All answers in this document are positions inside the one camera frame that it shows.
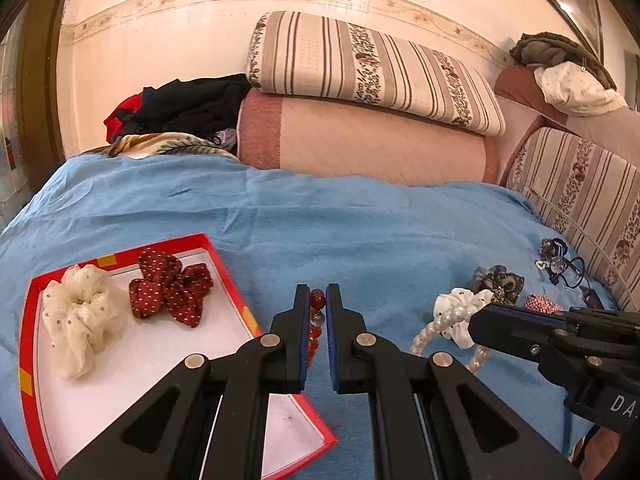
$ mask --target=wall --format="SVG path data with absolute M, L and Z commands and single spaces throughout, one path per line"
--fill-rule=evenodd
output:
M 164 1 L 171 7 L 170 0 Z M 447 46 L 444 40 L 458 34 L 458 27 L 453 33 L 436 30 L 439 25 L 434 23 L 427 30 L 429 27 L 418 23 L 418 18 L 412 23 L 408 11 L 402 17 L 388 4 L 381 10 L 372 1 L 353 0 L 345 7 L 338 5 L 345 2 L 331 0 L 189 0 L 180 8 L 166 10 L 161 5 L 163 0 L 66 0 L 66 34 L 61 38 L 58 56 L 65 152 L 71 155 L 103 144 L 102 120 L 118 102 L 139 92 L 142 86 L 158 86 L 173 78 L 243 72 L 252 25 L 267 10 L 325 14 L 446 48 L 465 62 L 477 61 L 476 68 L 489 80 L 495 79 L 499 67 L 485 62 L 477 52 L 471 56 L 461 50 L 459 38 L 453 38 L 457 43 Z M 550 30 L 576 39 L 546 0 L 407 1 L 447 16 L 450 22 L 441 21 L 441 26 L 458 23 L 460 28 L 468 27 L 498 49 L 509 50 L 523 32 Z M 628 48 L 630 35 L 611 5 L 606 0 L 600 2 L 606 65 L 624 88 L 622 49 Z M 414 8 L 412 12 L 420 19 L 433 21 L 431 15 L 424 18 L 427 11 L 415 12 Z M 105 23 L 102 29 L 95 23 L 100 20 Z M 100 30 L 83 35 L 91 27 Z M 468 37 L 468 44 L 484 41 L 473 34 Z

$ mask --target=floral wall border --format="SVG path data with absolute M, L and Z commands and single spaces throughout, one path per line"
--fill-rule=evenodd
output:
M 63 26 L 63 41 L 74 44 L 101 31 L 117 27 L 130 20 L 164 10 L 188 7 L 222 0 L 126 0 L 105 9 L 76 25 Z M 415 25 L 453 41 L 498 67 L 511 63 L 503 49 L 458 22 L 450 20 L 426 7 L 407 0 L 295 0 L 322 6 L 349 9 L 355 12 L 378 14 Z

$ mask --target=silver rivet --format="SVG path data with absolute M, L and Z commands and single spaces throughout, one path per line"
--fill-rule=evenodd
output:
M 280 343 L 280 337 L 276 334 L 265 334 L 260 338 L 260 343 L 267 348 L 277 346 Z
M 591 366 L 601 366 L 602 365 L 602 359 L 600 359 L 599 357 L 596 357 L 595 355 L 591 355 L 591 356 L 587 357 L 587 362 Z
M 447 368 L 453 364 L 453 357 L 446 352 L 438 352 L 433 355 L 433 364 L 441 368 Z
M 373 346 L 376 343 L 376 336 L 369 332 L 363 332 L 362 334 L 358 334 L 356 343 L 360 346 Z
M 204 357 L 200 354 L 191 354 L 184 360 L 187 368 L 200 368 L 204 364 Z

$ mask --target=striped pillow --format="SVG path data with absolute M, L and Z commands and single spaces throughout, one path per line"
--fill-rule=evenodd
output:
M 580 137 L 540 128 L 507 187 L 567 238 L 620 309 L 640 312 L 640 170 Z
M 258 20 L 247 78 L 266 93 L 344 99 L 504 133 L 494 91 L 475 69 L 417 43 L 304 12 Z

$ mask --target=blue fabric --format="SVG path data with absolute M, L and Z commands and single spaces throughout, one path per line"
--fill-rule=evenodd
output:
M 476 267 L 495 264 L 526 278 L 520 304 L 532 293 L 565 308 L 580 304 L 577 293 L 551 285 L 534 264 L 540 240 L 556 234 L 523 196 L 497 186 L 407 188 L 259 171 L 201 155 L 74 158 L 0 235 L 0 416 L 32 463 L 16 381 L 30 278 L 195 232 L 209 235 L 262 327 L 290 308 L 297 283 L 337 282 L 345 306 L 363 313 L 369 330 L 407 350 L 439 293 L 469 286 Z M 472 354 L 442 338 L 426 350 L 441 349 L 463 362 Z M 564 452 L 588 430 L 565 413 L 563 391 L 533 364 L 494 352 L 479 378 Z M 372 479 L 367 399 L 332 393 L 325 336 L 306 385 L 340 442 L 292 478 Z

